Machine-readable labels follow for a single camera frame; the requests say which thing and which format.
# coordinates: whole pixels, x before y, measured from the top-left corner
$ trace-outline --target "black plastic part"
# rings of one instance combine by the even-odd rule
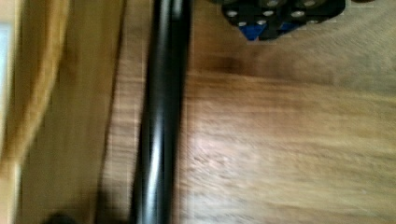
[[[265,21],[266,27],[258,36],[259,40],[272,40],[298,29],[308,22],[321,23],[338,16],[346,8],[346,0],[316,0],[310,7],[305,0],[279,1],[277,7],[267,7],[270,0],[239,0],[222,6],[222,13],[232,26],[254,26]],[[273,12],[265,16],[264,12]],[[300,11],[303,16],[293,17],[292,13]]]
[[[130,224],[171,221],[191,8],[190,0],[154,3]]]
[[[77,224],[77,222],[65,214],[57,213],[52,215],[43,224]]]

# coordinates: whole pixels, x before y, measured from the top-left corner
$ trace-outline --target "wooden board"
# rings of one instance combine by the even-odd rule
[[[99,223],[127,223],[152,3],[129,1]],[[175,223],[396,223],[396,2],[247,43],[196,1]]]
[[[0,180],[12,174],[3,182],[15,185],[8,196],[19,193],[21,171],[16,223],[42,223],[53,212],[81,223],[94,217],[123,2],[72,1],[65,20],[68,3],[23,2],[0,164]]]
[[[21,19],[21,1],[0,2],[0,158],[3,151],[4,125],[7,119],[7,100],[14,71],[16,40]]]

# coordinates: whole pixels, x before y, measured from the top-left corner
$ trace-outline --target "black rod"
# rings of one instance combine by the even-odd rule
[[[155,0],[130,224],[171,222],[191,0]]]

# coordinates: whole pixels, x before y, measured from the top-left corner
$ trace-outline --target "wooden table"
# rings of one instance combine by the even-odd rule
[[[195,5],[175,223],[396,223],[396,1],[270,43]],[[151,7],[127,6],[103,223],[127,218]]]

